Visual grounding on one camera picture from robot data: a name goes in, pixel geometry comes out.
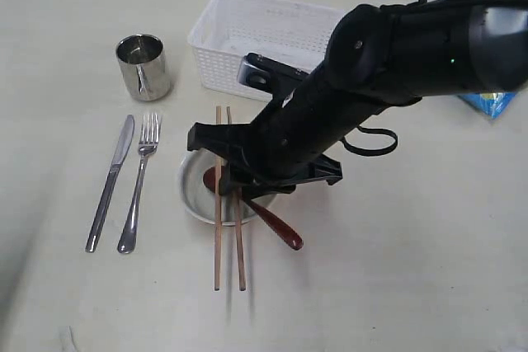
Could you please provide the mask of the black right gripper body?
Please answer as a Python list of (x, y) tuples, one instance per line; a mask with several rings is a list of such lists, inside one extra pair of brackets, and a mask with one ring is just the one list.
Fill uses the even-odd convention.
[(308, 78), (288, 101), (273, 99), (249, 124), (194, 124), (187, 148), (245, 165), (258, 183), (333, 185), (342, 179), (342, 166), (325, 151), (383, 109), (380, 101)]

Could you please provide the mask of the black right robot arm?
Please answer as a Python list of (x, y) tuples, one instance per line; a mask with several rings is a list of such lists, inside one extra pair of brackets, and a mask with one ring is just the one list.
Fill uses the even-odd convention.
[(250, 198), (342, 178), (326, 151), (364, 121), (425, 96), (517, 92), (527, 83), (527, 0), (361, 4), (334, 28), (310, 73), (247, 54), (239, 80), (271, 94), (247, 124), (202, 124), (187, 135), (228, 165), (220, 191)]

